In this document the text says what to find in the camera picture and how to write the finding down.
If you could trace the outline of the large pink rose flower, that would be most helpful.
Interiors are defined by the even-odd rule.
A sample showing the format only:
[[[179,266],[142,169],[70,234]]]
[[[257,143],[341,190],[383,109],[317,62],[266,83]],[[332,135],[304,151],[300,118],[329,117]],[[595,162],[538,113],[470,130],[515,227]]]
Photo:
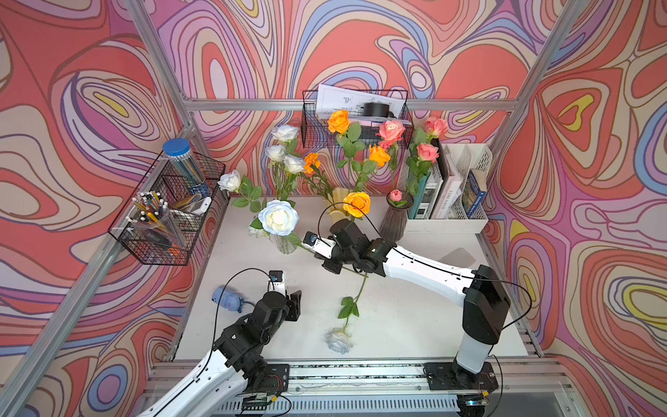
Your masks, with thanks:
[[[381,141],[378,146],[388,157],[386,165],[392,175],[393,183],[395,183],[394,176],[399,165],[400,147],[405,130],[405,125],[397,120],[385,121],[380,126],[379,136]]]

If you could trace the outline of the pink tulip flower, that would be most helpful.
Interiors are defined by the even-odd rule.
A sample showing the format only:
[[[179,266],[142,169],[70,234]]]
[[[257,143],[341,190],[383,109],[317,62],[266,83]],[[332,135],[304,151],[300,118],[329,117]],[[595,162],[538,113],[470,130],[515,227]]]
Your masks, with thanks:
[[[388,196],[388,201],[391,206],[394,208],[403,208],[407,205],[407,199],[406,196],[404,196],[404,193],[399,190],[399,189],[394,189],[392,190]]]

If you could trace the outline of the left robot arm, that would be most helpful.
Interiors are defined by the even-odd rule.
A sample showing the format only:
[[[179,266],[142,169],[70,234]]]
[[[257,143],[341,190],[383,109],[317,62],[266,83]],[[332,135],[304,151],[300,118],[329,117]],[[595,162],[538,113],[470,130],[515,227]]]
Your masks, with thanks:
[[[277,396],[289,366],[270,365],[262,350],[285,321],[300,317],[302,293],[267,292],[252,313],[222,331],[205,357],[142,416],[210,416],[239,394]]]

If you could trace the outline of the orange marigold flower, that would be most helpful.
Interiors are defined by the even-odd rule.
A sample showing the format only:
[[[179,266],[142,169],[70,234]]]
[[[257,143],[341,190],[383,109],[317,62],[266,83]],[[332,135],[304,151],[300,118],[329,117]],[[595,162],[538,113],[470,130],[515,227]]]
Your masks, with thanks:
[[[302,176],[316,195],[321,196],[329,203],[334,202],[333,187],[324,168],[321,167],[318,153],[310,153],[304,158]]]

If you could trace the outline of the orange rose flower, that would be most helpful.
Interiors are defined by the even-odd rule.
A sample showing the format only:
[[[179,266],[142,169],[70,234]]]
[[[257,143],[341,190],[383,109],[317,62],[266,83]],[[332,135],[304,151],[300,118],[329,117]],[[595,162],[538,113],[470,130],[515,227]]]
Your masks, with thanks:
[[[358,174],[354,184],[354,191],[363,191],[368,182],[377,174],[379,169],[384,168],[392,157],[380,146],[371,145],[369,156],[363,162],[353,161],[353,171]]]
[[[349,119],[348,111],[335,111],[328,119],[328,130],[335,135],[337,144],[342,147],[345,162],[350,171],[361,173],[362,163],[357,155],[366,149],[361,140],[361,125]]]

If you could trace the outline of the large white rose flower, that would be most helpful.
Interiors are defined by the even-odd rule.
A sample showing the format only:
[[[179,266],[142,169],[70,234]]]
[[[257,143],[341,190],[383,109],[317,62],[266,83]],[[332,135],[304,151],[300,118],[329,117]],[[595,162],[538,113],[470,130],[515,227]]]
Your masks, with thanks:
[[[260,197],[262,188],[253,185],[253,182],[246,176],[241,175],[238,170],[224,174],[218,181],[221,190],[236,195],[232,205],[236,208],[248,208],[252,213],[258,214],[262,210]]]

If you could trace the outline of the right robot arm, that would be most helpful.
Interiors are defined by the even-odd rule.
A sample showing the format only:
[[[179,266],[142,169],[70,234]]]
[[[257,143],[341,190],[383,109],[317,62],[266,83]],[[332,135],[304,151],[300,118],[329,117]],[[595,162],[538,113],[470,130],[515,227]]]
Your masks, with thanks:
[[[349,264],[357,272],[416,284],[462,308],[463,336],[442,380],[473,389],[486,358],[500,341],[511,301],[493,269],[485,265],[462,269],[417,255],[383,237],[370,240],[349,220],[336,222],[327,238],[308,232],[303,244],[323,260],[322,267],[340,274]]]

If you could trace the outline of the tall white rose flower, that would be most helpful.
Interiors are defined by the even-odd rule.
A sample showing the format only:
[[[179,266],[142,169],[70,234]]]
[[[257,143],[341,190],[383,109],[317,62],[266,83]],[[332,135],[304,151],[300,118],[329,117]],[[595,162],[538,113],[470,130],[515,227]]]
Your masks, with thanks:
[[[288,201],[296,189],[299,175],[305,170],[305,161],[296,153],[299,131],[288,124],[274,127],[271,131],[273,142],[265,149],[275,194],[281,201]]]

